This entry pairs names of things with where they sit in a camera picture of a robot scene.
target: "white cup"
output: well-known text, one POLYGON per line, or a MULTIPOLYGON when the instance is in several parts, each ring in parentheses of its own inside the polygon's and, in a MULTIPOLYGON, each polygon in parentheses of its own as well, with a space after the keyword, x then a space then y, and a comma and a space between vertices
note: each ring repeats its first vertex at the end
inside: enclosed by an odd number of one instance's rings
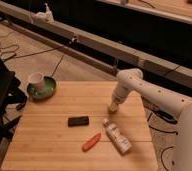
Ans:
POLYGON ((28 83, 31 84, 36 92, 41 93, 45 88, 44 74, 41 72, 34 72, 28 76, 28 83))

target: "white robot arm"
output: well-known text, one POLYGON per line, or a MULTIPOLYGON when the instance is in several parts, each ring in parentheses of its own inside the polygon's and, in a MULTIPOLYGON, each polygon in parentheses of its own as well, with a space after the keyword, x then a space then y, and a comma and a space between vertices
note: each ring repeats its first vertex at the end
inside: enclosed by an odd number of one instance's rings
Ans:
POLYGON ((122 70, 117 74, 117 80, 109 110, 116 111, 134 90, 173 115, 178 120, 178 136, 171 170, 192 170, 192 98, 144 81, 140 69, 122 70))

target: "orange marker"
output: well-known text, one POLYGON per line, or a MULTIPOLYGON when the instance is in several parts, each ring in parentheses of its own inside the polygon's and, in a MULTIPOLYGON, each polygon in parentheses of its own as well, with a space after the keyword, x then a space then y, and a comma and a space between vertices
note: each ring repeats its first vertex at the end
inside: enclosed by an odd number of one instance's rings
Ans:
POLYGON ((96 134, 94 137, 92 137, 90 140, 88 140, 83 146, 82 150, 86 152, 89 150, 92 146, 94 146, 99 140, 101 139, 101 133, 96 134))

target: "wooden table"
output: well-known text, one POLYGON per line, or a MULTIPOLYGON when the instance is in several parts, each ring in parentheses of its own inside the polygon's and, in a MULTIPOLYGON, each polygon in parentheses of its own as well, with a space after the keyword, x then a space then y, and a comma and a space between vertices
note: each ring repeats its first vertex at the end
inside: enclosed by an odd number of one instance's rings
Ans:
POLYGON ((132 92, 116 114, 107 107, 116 82, 59 82, 55 95, 40 103, 28 102, 4 159, 3 171, 157 171, 141 97, 132 92), (88 115, 89 126, 68 128, 71 116, 88 115), (110 117, 131 140, 121 156, 105 134, 110 117), (101 132, 88 152, 82 145, 101 132))
MULTIPOLYGON (((107 0, 113 3, 120 3, 120 0, 107 0)), ((155 7, 158 11, 169 12, 172 14, 178 14, 192 18, 192 4, 188 3, 187 0, 129 0, 130 5, 138 5, 143 7, 151 8, 150 5, 155 7)))

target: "black metal frame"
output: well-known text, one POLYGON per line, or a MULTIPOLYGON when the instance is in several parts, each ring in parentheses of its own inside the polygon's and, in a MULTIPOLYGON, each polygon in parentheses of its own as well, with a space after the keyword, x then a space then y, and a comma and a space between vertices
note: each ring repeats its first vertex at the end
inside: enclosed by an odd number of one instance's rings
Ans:
POLYGON ((0 144, 2 138, 11 139, 11 128, 19 122, 20 116, 4 124, 3 117, 8 104, 18 103, 16 109, 21 110, 27 101, 26 95, 19 89, 20 81, 15 72, 9 71, 0 59, 0 144))

